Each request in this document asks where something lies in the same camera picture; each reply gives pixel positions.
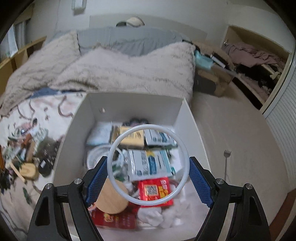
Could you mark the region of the wooden shelf unit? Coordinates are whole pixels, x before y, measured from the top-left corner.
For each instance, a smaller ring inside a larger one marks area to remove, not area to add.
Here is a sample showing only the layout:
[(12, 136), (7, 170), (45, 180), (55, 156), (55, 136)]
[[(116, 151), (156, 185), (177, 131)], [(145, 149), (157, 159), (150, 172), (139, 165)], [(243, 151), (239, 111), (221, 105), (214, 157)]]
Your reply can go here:
[(8, 79), (18, 68), (24, 65), (29, 57), (35, 52), (42, 48), (43, 43), (46, 40), (46, 36), (32, 41), (30, 44), (25, 45), (11, 58), (6, 58), (1, 62), (0, 68), (0, 94), (2, 95), (5, 91)]

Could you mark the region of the white closet door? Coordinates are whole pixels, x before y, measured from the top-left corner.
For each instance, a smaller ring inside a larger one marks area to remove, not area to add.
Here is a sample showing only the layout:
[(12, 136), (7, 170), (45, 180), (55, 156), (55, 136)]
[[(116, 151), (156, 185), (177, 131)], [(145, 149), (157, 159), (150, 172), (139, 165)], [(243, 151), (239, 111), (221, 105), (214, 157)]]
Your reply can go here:
[(295, 189), (295, 52), (285, 80), (263, 116), (282, 154), (290, 189)]

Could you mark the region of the red printed box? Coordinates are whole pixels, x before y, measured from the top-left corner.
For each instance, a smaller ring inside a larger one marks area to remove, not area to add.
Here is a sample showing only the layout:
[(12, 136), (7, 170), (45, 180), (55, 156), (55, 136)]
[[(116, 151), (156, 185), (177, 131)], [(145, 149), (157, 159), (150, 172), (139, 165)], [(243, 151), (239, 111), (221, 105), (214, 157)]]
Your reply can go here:
[(137, 212), (140, 206), (128, 204), (127, 208), (118, 214), (108, 214), (98, 208), (91, 213), (91, 218), (95, 226), (113, 230), (136, 230), (137, 229)]

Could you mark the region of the white storage box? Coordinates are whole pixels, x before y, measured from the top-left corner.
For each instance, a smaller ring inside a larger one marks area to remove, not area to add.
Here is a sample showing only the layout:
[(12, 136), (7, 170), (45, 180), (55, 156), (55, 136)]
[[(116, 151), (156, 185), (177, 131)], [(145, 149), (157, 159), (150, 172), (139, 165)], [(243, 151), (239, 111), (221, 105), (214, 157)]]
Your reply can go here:
[[(196, 157), (205, 169), (209, 162), (200, 132), (187, 102), (181, 98), (136, 93), (90, 93), (79, 106), (60, 146), (55, 162), (53, 184), (68, 185), (84, 176), (85, 142), (97, 122), (123, 123), (131, 118), (145, 118), (149, 123), (165, 126), (184, 142), (189, 156)], [(208, 213), (192, 184), (188, 181), (181, 200), (190, 205), (182, 224), (170, 228), (142, 230), (99, 229), (104, 240), (189, 240), (195, 238)]]

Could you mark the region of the grey pillow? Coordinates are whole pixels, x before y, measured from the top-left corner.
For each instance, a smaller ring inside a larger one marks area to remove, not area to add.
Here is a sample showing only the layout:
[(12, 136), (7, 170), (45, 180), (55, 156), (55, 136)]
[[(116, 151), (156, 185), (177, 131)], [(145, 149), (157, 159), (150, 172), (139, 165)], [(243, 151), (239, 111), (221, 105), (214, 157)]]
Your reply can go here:
[(143, 56), (173, 43), (192, 45), (189, 37), (173, 30), (151, 27), (103, 27), (77, 31), (81, 55), (107, 47), (128, 56)]

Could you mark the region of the red small packet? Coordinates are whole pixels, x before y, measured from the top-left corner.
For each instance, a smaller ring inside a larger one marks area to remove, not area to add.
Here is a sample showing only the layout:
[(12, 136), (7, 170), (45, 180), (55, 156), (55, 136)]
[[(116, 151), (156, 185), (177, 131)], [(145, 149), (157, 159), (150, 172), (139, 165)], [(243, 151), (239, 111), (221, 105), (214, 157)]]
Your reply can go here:
[(138, 189), (139, 198), (143, 201), (155, 201), (171, 193), (168, 177), (139, 181)]

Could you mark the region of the wooden block stand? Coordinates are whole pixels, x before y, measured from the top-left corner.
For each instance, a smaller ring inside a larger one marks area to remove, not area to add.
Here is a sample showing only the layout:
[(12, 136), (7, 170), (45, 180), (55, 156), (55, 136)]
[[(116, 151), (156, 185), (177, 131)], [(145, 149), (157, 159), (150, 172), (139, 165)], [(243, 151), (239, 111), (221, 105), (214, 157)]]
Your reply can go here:
[(36, 180), (39, 176), (38, 168), (33, 163), (23, 163), (19, 169), (20, 175), (29, 180)]

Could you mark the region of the white blue sachet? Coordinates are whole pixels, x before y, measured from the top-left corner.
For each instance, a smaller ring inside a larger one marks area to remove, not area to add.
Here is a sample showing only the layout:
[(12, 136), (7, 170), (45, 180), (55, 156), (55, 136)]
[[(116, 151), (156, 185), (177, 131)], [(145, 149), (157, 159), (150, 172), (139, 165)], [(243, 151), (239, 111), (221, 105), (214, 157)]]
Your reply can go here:
[(175, 175), (165, 150), (128, 150), (129, 180), (143, 181)]

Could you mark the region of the white cap on headboard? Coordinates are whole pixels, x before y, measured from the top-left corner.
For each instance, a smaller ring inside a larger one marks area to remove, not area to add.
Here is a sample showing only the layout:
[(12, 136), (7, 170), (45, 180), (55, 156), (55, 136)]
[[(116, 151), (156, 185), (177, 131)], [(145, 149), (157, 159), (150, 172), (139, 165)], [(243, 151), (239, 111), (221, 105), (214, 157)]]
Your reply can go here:
[(138, 17), (138, 16), (131, 16), (125, 21), (119, 21), (116, 24), (116, 27), (133, 27), (133, 28), (138, 28), (138, 27), (143, 27), (145, 25), (144, 21)]

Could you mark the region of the round cork box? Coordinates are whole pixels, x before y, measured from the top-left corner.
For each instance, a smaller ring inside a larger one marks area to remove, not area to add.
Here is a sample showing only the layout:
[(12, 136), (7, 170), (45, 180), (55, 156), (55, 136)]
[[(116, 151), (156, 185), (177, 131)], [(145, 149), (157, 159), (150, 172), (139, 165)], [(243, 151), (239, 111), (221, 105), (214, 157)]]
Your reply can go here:
[(118, 194), (107, 178), (94, 205), (102, 212), (118, 214), (127, 208), (128, 203), (128, 200)]

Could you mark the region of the yellow small box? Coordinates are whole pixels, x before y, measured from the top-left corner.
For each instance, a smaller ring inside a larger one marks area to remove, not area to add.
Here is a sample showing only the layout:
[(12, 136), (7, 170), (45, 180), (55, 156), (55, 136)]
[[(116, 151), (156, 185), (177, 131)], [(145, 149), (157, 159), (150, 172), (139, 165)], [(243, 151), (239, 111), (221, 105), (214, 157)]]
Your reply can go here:
[[(130, 129), (129, 126), (113, 126), (112, 134), (111, 134), (111, 143), (124, 132)], [(118, 145), (120, 148), (126, 149), (143, 149), (144, 148), (144, 131), (136, 131), (131, 133), (129, 136), (125, 137), (120, 144)]]

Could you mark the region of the white back scratcher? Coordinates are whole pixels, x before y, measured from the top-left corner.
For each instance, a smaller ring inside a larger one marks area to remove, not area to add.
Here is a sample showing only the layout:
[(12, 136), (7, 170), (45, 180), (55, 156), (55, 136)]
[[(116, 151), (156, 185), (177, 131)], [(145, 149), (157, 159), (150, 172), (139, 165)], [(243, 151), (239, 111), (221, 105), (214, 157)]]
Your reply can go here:
[(225, 158), (225, 168), (224, 168), (224, 180), (226, 181), (227, 178), (227, 166), (228, 166), (228, 158), (231, 156), (231, 151), (225, 150), (224, 151), (224, 158)]

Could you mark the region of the beige fluffy blanket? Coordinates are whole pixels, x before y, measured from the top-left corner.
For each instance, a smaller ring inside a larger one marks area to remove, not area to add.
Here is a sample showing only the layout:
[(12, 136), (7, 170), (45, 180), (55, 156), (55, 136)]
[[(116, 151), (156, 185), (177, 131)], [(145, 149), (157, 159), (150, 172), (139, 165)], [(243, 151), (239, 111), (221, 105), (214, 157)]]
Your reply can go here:
[(75, 31), (62, 35), (30, 56), (13, 72), (1, 96), (7, 116), (35, 91), (136, 92), (192, 99), (194, 46), (176, 42), (142, 56), (128, 56), (110, 47), (81, 55)]

